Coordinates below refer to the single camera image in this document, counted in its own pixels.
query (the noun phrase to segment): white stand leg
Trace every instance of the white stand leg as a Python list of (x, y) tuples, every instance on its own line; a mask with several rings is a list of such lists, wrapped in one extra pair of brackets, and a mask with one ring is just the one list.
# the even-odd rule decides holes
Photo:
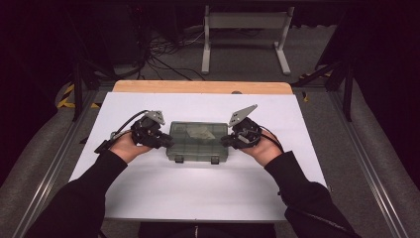
[(210, 46), (208, 49), (204, 48), (203, 52), (203, 64), (201, 65), (201, 72), (203, 74), (208, 74), (210, 68)]
[(274, 43), (275, 52), (277, 53), (278, 61), (280, 62), (281, 69), (285, 75), (290, 75), (290, 68), (288, 66), (286, 56), (284, 55), (283, 49), (278, 49), (278, 42)]
[(290, 68), (288, 66), (286, 56), (284, 55), (283, 47), (284, 47), (284, 42), (286, 41), (288, 29), (290, 27), (291, 18), (293, 17), (293, 11), (294, 11), (293, 7), (290, 7), (287, 10), (287, 17), (283, 23), (280, 41), (274, 43), (275, 52), (277, 53), (278, 61), (280, 62), (281, 69), (283, 70), (283, 73), (285, 75), (290, 75)]
[(204, 15), (204, 52), (201, 73), (208, 74), (210, 70), (210, 26), (209, 26), (209, 6), (206, 6)]

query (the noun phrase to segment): hand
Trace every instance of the hand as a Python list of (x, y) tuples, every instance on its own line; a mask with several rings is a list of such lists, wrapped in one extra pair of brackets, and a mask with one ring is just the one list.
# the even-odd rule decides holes
[(129, 132), (121, 136), (109, 150), (128, 164), (135, 157), (147, 153), (151, 149), (147, 146), (136, 146), (132, 139), (132, 133)]
[[(262, 130), (262, 133), (277, 141), (277, 139), (271, 135), (268, 131)], [(244, 153), (254, 157), (261, 166), (266, 166), (272, 159), (281, 155), (281, 150), (278, 146), (270, 141), (269, 139), (261, 136), (259, 143), (251, 148), (241, 149)]]

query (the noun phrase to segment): metal rail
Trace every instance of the metal rail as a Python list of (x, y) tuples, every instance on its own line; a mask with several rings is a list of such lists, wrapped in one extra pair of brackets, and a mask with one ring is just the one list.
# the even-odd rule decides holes
[(368, 153), (362, 145), (362, 142), (356, 133), (353, 124), (347, 121), (346, 116), (342, 111), (343, 104), (340, 100), (339, 94), (337, 92), (329, 92), (329, 95), (334, 107), (337, 109), (337, 112), (341, 121), (343, 122), (344, 127), (346, 128), (347, 133), (349, 134), (349, 137), (353, 142), (354, 148), (358, 154), (358, 163), (365, 174), (367, 183), (369, 184), (373, 196), (376, 199), (383, 217), (385, 218), (386, 224), (392, 233), (392, 237), (408, 237), (407, 232), (405, 231), (404, 226), (402, 225), (401, 220), (399, 219), (392, 205), (392, 202), (389, 199), (385, 187), (383, 186), (372, 163), (370, 162)]
[(65, 161), (67, 153), (70, 149), (70, 146), (73, 142), (74, 136), (80, 127), (81, 123), (83, 122), (84, 117), (87, 114), (87, 111), (90, 108), (95, 96), (96, 91), (88, 91), (87, 95), (83, 101), (83, 110), (75, 122), (72, 122), (68, 131), (57, 151), (55, 157), (52, 160), (52, 164), (50, 165), (49, 169), (47, 170), (46, 175), (44, 176), (41, 184), (39, 185), (31, 203), (29, 204), (24, 216), (22, 217), (18, 227), (13, 234), (14, 238), (21, 238), (25, 236), (25, 233), (32, 225), (32, 223), (37, 219), (40, 215), (44, 203), (47, 200), (47, 197), (50, 194), (50, 191), (55, 183), (55, 180), (61, 170), (61, 167)]

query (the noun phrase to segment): wooden table edge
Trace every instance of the wooden table edge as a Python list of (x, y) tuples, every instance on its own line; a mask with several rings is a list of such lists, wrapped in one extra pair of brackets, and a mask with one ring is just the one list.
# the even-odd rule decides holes
[(113, 92), (293, 94), (286, 82), (119, 80)]

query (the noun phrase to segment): metal bracket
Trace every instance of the metal bracket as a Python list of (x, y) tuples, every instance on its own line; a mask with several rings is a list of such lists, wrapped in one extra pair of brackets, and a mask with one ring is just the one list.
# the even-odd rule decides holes
[(251, 114), (258, 106), (252, 105), (242, 110), (236, 111), (232, 113), (231, 120), (229, 121), (228, 127), (233, 127), (236, 124), (242, 122), (248, 115)]
[(149, 111), (145, 113), (145, 116), (158, 122), (160, 125), (164, 125), (163, 115), (161, 114), (161, 111)]

